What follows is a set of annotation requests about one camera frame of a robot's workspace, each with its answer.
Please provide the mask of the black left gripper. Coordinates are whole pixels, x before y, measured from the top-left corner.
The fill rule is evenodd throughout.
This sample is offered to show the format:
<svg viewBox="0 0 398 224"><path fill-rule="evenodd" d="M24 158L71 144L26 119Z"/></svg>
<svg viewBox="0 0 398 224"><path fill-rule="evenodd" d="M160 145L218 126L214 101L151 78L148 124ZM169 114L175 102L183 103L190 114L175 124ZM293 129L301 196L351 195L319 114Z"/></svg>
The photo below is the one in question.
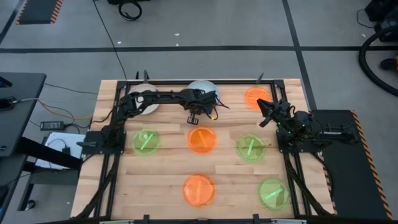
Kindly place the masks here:
<svg viewBox="0 0 398 224"><path fill-rule="evenodd" d="M216 105L218 98L217 92L205 91L201 89L185 89L183 90L183 96L185 102L183 107L186 110L190 110L191 113L195 114L208 114L210 115L213 111L213 107ZM187 118L188 124L198 124L198 118L195 116L189 116Z"/></svg>

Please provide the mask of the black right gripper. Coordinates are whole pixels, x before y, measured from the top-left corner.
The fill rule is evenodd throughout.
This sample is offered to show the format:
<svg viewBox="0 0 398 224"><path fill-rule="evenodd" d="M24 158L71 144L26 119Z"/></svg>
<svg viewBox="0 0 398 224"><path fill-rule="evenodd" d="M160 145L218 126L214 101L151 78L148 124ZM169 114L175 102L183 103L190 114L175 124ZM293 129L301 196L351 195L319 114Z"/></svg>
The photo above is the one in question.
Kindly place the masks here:
<svg viewBox="0 0 398 224"><path fill-rule="evenodd" d="M295 106L292 106L287 101L280 101L274 105L272 102L259 98L257 99L257 104L262 114L269 114L259 123L262 128L267 126L271 120L277 124L287 124L288 121L293 119L291 109L295 108Z"/></svg>

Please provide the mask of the orange translucent plastic plate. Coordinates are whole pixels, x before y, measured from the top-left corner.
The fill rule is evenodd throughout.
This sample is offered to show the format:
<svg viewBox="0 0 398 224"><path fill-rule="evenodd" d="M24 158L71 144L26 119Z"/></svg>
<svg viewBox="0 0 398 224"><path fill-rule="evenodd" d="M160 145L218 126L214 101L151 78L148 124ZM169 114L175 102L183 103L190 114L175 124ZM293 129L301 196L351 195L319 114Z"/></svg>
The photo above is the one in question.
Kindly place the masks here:
<svg viewBox="0 0 398 224"><path fill-rule="evenodd" d="M186 178L183 187L183 199L195 208L209 206L214 197L216 189L212 179L205 174L193 174Z"/></svg>
<svg viewBox="0 0 398 224"><path fill-rule="evenodd" d="M197 154L211 153L218 143L216 132L209 127L193 128L187 135L187 144L191 151Z"/></svg>
<svg viewBox="0 0 398 224"><path fill-rule="evenodd" d="M260 111L260 107L257 103L258 99L266 100L266 101L272 101L272 95L271 93L265 89L265 88L260 88L260 87L252 87L248 89L245 94L244 94L244 100L247 106L254 110L254 111Z"/></svg>

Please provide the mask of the green translucent plastic plate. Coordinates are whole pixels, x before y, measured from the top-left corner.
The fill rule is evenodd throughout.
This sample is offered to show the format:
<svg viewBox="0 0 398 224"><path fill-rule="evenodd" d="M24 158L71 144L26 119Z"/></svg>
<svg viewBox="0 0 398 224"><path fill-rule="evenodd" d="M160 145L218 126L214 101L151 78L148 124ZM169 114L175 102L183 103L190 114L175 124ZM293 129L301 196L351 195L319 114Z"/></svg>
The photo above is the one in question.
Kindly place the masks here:
<svg viewBox="0 0 398 224"><path fill-rule="evenodd" d="M290 190L287 184L276 177L264 179L258 186L260 202L270 210L280 210L290 202Z"/></svg>
<svg viewBox="0 0 398 224"><path fill-rule="evenodd" d="M142 156L151 155L159 149L160 134L154 129L142 129L132 139L132 148Z"/></svg>
<svg viewBox="0 0 398 224"><path fill-rule="evenodd" d="M236 141L236 151L245 161L257 162L264 157L266 146L259 136L246 134Z"/></svg>

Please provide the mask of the large white plastic plate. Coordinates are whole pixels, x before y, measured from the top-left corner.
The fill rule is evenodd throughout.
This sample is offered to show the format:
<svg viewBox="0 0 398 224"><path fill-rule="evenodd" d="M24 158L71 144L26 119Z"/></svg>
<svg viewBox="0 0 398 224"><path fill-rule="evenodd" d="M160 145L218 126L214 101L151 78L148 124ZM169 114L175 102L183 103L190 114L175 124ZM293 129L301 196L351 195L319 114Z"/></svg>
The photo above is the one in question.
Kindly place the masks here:
<svg viewBox="0 0 398 224"><path fill-rule="evenodd" d="M139 85L131 87L128 93L133 93L133 92L142 93L144 91L158 91L158 89L154 85L151 85L151 84L148 84L148 83L143 83L143 84L139 84ZM137 107L140 107L140 105L142 104L142 100L143 100L143 97L136 98L134 100L135 105ZM141 115L150 114L150 113L154 112L158 108L158 106L159 106L158 104L154 104L154 105L148 106L141 113Z"/></svg>

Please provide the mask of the large greyish white plate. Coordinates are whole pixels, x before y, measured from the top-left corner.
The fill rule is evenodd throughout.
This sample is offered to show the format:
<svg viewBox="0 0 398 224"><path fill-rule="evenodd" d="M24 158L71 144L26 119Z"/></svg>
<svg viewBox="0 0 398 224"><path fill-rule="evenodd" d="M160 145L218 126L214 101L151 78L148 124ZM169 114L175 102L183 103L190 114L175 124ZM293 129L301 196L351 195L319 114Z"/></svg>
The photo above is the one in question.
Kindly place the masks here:
<svg viewBox="0 0 398 224"><path fill-rule="evenodd" d="M194 91L194 99L203 104L216 105L220 98L218 87L208 80L191 82L186 89Z"/></svg>

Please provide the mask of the large black hazard-striped mat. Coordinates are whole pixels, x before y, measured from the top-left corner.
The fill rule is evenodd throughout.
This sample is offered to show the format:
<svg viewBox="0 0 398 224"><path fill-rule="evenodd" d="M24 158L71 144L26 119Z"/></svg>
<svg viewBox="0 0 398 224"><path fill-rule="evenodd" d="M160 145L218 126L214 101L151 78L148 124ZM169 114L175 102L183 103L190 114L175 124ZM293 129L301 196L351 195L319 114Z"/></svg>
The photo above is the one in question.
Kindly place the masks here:
<svg viewBox="0 0 398 224"><path fill-rule="evenodd" d="M392 220L386 195L354 111L314 110L324 129L352 125L359 141L336 142L323 150L333 179L334 208L339 217Z"/></svg>

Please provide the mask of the black orange device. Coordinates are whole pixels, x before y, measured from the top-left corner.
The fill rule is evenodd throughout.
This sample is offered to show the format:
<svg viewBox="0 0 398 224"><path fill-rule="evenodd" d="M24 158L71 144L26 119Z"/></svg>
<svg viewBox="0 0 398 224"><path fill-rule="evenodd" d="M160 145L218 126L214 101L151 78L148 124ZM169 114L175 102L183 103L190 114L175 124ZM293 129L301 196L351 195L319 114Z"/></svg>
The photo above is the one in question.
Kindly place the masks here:
<svg viewBox="0 0 398 224"><path fill-rule="evenodd" d="M379 67L383 70L398 71L398 55L394 58L386 58L382 60Z"/></svg>

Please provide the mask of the white paper sheet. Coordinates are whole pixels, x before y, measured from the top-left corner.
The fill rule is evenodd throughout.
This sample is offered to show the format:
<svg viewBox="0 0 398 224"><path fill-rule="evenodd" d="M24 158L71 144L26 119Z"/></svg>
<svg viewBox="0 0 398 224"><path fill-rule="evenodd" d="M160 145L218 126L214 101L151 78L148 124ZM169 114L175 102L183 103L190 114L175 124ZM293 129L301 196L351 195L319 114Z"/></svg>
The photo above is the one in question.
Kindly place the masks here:
<svg viewBox="0 0 398 224"><path fill-rule="evenodd" d="M70 156L81 158L82 147L77 144L77 142L83 142L85 135L83 134L71 134L71 133L51 133L47 140L45 141L45 146L52 148L56 151L62 152L64 147L69 147L71 149ZM54 164L42 159L37 159L35 162L36 166L49 169L67 169L67 167Z"/></svg>

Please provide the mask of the black power adapter brick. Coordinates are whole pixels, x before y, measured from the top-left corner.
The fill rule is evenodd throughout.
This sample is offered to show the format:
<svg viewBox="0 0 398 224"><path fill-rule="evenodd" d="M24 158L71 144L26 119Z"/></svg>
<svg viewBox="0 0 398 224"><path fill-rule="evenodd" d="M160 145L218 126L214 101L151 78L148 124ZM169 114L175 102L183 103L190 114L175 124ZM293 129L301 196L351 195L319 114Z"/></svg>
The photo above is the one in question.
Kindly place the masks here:
<svg viewBox="0 0 398 224"><path fill-rule="evenodd" d="M64 129L63 121L42 121L40 123L41 131L63 131Z"/></svg>

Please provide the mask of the black desk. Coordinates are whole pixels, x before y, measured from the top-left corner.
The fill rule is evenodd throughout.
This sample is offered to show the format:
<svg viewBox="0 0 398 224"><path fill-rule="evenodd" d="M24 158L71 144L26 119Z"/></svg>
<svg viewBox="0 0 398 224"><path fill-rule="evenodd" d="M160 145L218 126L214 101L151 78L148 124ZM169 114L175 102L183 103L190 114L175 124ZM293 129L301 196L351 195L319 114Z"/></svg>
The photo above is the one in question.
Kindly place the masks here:
<svg viewBox="0 0 398 224"><path fill-rule="evenodd" d="M33 164L25 164L29 156L71 169L81 167L81 159L23 136L45 79L44 73L0 72L0 99L17 101L10 109L0 110L0 224L22 171L34 171Z"/></svg>

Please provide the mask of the small black hazard-striped mat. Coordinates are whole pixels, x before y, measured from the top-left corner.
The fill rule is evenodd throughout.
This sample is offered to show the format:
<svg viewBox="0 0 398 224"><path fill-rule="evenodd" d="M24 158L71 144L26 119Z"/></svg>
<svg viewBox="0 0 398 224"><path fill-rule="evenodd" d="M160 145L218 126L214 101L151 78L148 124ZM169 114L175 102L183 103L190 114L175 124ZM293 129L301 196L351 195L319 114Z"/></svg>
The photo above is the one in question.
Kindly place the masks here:
<svg viewBox="0 0 398 224"><path fill-rule="evenodd" d="M60 14L63 0L26 0L17 25L54 24Z"/></svg>

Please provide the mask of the black aluminium table frame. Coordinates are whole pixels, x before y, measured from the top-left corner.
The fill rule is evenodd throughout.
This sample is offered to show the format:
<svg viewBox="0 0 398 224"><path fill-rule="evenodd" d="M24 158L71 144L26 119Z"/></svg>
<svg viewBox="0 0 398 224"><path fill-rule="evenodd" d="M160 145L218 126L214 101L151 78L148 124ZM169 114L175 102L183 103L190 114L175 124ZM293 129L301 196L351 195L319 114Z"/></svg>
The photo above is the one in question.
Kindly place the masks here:
<svg viewBox="0 0 398 224"><path fill-rule="evenodd" d="M279 96L275 85L195 81L156 85L217 91L222 105L199 124L187 123L179 105L151 106L124 123L113 219L291 218L292 196L305 213L299 189L288 189L274 123L262 128L256 97Z"/></svg>

